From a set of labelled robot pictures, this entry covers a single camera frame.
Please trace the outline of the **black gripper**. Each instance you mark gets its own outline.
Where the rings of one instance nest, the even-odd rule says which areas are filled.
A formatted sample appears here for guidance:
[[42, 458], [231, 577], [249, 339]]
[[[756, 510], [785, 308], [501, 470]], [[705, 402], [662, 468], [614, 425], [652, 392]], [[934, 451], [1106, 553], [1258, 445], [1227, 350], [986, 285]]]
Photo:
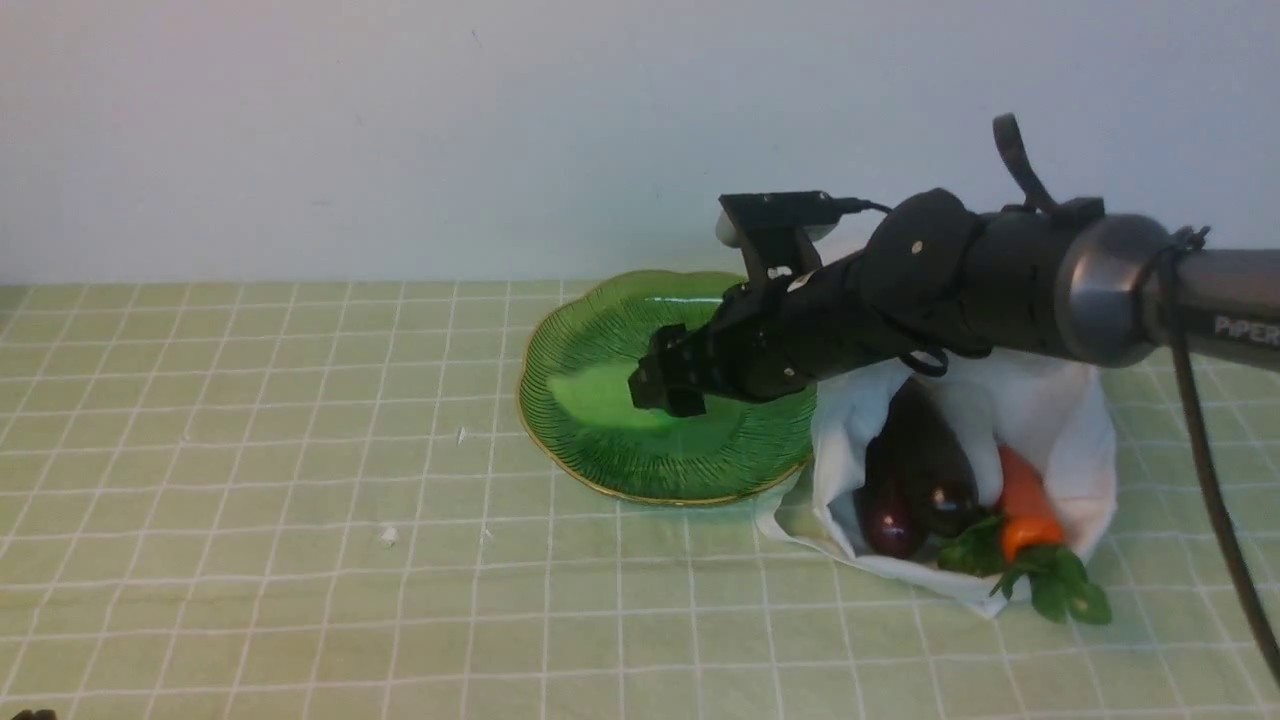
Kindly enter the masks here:
[[[959, 306], [963, 259], [980, 217], [946, 190], [916, 193], [890, 208], [835, 197], [844, 217], [815, 249], [823, 266], [724, 295], [701, 328], [660, 327], [652, 337], [659, 363], [692, 363], [707, 395], [762, 404], [847, 372], [897, 360], [937, 378], [950, 356], [982, 357]], [[671, 418], [707, 413], [701, 392], [641, 363], [628, 377], [632, 406]]]

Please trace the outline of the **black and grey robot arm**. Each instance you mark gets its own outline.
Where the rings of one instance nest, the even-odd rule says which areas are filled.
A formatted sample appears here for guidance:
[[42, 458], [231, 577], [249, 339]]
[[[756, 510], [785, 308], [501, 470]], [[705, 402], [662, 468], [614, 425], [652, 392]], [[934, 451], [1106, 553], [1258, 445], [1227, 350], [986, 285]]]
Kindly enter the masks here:
[[822, 191], [727, 193], [722, 240], [748, 279], [695, 331], [663, 325], [628, 375], [635, 407], [767, 404], [886, 361], [941, 377], [952, 357], [1011, 350], [1102, 368], [1157, 347], [1277, 369], [1274, 249], [1204, 249], [1204, 232], [1107, 214], [1100, 199], [977, 213], [946, 190], [895, 208], [824, 264], [813, 237], [877, 210]]

